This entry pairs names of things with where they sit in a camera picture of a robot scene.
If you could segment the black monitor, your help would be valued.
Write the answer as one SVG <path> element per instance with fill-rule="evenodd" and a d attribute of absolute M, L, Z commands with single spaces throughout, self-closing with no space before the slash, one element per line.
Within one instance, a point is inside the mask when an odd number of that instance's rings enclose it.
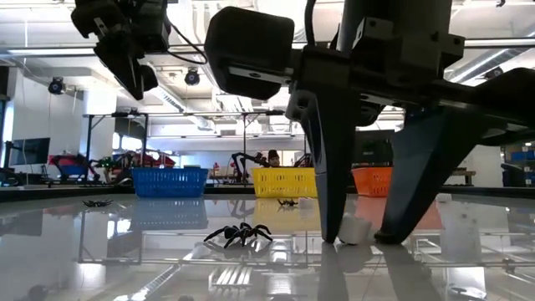
<path fill-rule="evenodd" d="M 49 138 L 13 140 L 10 166 L 44 165 L 48 163 Z"/>
<path fill-rule="evenodd" d="M 358 165 L 392 166 L 391 138 L 394 130 L 356 131 L 353 163 Z"/>

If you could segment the blue plastic basket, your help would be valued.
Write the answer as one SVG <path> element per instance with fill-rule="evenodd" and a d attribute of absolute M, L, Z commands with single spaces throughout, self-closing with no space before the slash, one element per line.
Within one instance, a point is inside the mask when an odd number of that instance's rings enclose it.
<path fill-rule="evenodd" d="M 208 170 L 189 168 L 134 168 L 131 170 L 139 197 L 199 197 L 204 194 Z"/>

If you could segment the yellow plastic basket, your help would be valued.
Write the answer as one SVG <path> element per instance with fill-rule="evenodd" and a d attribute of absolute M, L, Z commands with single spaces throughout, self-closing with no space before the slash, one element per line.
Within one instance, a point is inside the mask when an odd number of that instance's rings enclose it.
<path fill-rule="evenodd" d="M 255 194 L 261 198 L 317 197 L 313 167 L 252 169 Z"/>

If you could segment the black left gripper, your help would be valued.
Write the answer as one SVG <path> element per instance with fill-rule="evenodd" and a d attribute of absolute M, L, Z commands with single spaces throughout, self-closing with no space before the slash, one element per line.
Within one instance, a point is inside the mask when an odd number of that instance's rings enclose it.
<path fill-rule="evenodd" d="M 94 52 L 118 83 L 137 100 L 159 85 L 155 71 L 136 54 L 169 48 L 167 0 L 75 0 L 71 20 L 79 33 L 93 34 Z"/>

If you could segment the orange plastic basket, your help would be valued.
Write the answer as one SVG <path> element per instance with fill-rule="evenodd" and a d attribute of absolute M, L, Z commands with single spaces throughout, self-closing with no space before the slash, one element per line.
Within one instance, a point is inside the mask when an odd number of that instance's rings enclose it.
<path fill-rule="evenodd" d="M 362 167 L 352 170 L 357 193 L 361 196 L 388 196 L 391 167 Z"/>

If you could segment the dark office chair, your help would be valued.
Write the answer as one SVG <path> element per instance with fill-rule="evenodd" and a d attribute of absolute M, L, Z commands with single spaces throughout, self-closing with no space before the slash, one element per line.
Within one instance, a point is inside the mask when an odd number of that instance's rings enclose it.
<path fill-rule="evenodd" d="M 525 187 L 525 172 L 522 168 L 502 163 L 502 184 L 504 187 Z"/>

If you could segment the wooden background table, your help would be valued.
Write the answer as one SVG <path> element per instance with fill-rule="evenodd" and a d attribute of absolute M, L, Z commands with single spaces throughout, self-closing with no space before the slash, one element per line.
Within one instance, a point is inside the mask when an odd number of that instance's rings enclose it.
<path fill-rule="evenodd" d="M 475 171 L 469 171 L 465 167 L 457 167 L 451 176 L 463 176 L 465 179 L 465 186 L 472 186 L 472 177 L 476 174 Z"/>

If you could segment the rig crossbar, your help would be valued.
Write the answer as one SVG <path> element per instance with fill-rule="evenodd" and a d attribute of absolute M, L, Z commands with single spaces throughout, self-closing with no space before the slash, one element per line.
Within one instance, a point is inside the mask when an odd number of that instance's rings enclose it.
<path fill-rule="evenodd" d="M 535 48 L 535 38 L 470 38 L 465 41 L 465 49 Z M 91 57 L 92 47 L 26 47 L 0 48 L 0 58 L 56 58 Z"/>

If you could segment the black background rig frame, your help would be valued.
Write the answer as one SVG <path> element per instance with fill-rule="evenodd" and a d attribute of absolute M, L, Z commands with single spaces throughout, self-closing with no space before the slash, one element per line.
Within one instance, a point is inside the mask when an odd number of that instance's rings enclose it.
<path fill-rule="evenodd" d="M 86 114 L 89 122 L 86 150 L 92 146 L 93 130 L 103 120 L 141 120 L 141 152 L 172 151 L 178 155 L 197 151 L 307 152 L 307 138 L 300 126 L 291 121 L 290 132 L 270 131 L 268 117 L 280 110 L 260 111 L 185 111 L 148 113 L 137 110 L 109 114 Z"/>

